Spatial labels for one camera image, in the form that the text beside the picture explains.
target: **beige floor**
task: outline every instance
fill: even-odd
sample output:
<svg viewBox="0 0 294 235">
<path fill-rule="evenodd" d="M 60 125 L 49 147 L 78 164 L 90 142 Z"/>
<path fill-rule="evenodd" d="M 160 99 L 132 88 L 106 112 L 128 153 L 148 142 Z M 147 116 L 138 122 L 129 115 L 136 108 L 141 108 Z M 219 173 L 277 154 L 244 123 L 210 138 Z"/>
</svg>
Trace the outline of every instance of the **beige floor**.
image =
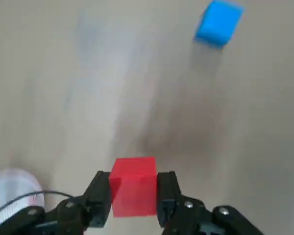
<svg viewBox="0 0 294 235">
<path fill-rule="evenodd" d="M 0 0 L 0 169 L 78 195 L 115 158 L 155 155 L 208 208 L 294 234 L 294 0 L 240 2 L 219 52 L 192 42 L 208 0 Z"/>
</svg>

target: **cube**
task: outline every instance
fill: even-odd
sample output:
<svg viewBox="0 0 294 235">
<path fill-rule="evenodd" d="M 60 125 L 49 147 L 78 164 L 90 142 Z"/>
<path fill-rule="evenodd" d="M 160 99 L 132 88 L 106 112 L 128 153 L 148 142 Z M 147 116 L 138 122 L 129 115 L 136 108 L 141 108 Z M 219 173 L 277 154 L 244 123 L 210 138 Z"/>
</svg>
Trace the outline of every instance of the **cube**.
<svg viewBox="0 0 294 235">
<path fill-rule="evenodd" d="M 116 159 L 109 184 L 114 217 L 156 214 L 157 171 L 154 157 Z"/>
<path fill-rule="evenodd" d="M 232 38 L 243 11 L 242 7 L 226 1 L 212 1 L 203 15 L 195 39 L 218 47 L 226 45 Z"/>
</svg>

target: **black cable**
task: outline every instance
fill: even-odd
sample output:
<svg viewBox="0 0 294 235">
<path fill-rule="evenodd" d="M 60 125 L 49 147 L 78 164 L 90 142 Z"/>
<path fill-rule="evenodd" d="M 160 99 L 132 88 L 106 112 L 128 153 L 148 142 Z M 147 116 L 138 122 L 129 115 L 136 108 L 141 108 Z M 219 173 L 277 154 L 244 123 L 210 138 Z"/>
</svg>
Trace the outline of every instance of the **black cable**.
<svg viewBox="0 0 294 235">
<path fill-rule="evenodd" d="M 33 195 L 38 195 L 38 194 L 57 194 L 57 195 L 65 196 L 65 197 L 68 197 L 68 198 L 74 198 L 72 195 L 69 195 L 69 194 L 64 193 L 64 192 L 54 191 L 54 190 L 42 190 L 42 191 L 29 192 L 29 193 L 25 193 L 25 194 L 23 194 L 21 196 L 18 196 L 16 198 L 14 198 L 13 200 L 5 203 L 3 206 L 0 207 L 0 212 L 2 210 L 4 210 L 5 208 L 7 208 L 8 206 L 10 206 L 11 204 L 21 200 L 22 198 L 33 196 Z"/>
</svg>

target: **white cylindrical object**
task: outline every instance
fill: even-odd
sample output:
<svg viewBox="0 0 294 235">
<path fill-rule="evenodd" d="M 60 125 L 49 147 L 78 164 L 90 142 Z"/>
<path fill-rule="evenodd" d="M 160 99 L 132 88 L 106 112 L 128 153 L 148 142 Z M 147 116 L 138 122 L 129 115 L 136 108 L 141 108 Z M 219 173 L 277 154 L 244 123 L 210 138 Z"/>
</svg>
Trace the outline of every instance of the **white cylindrical object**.
<svg viewBox="0 0 294 235">
<path fill-rule="evenodd" d="M 0 207 L 23 194 L 41 191 L 38 180 L 32 174 L 21 169 L 0 171 Z M 0 212 L 0 224 L 19 210 L 28 206 L 45 206 L 43 194 L 20 199 Z"/>
</svg>

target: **metal screw head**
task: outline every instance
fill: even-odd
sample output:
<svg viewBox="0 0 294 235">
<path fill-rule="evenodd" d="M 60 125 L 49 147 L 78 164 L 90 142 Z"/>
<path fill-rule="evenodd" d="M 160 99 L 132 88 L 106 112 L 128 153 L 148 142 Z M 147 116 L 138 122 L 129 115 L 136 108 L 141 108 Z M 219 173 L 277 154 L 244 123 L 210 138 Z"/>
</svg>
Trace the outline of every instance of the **metal screw head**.
<svg viewBox="0 0 294 235">
<path fill-rule="evenodd" d="M 68 202 L 65 206 L 67 208 L 70 208 L 70 207 L 74 206 L 74 203 L 73 202 Z"/>
<path fill-rule="evenodd" d="M 36 214 L 37 210 L 36 209 L 31 209 L 27 212 L 28 215 L 34 215 Z"/>
<path fill-rule="evenodd" d="M 187 208 L 192 208 L 193 207 L 193 204 L 190 202 L 190 201 L 186 201 L 184 203 L 184 205 L 187 207 Z"/>
<path fill-rule="evenodd" d="M 229 212 L 226 208 L 224 208 L 224 207 L 221 207 L 221 208 L 219 209 L 219 212 L 220 212 L 221 214 L 223 214 L 223 215 L 228 215 L 228 214 L 230 214 L 230 212 Z"/>
</svg>

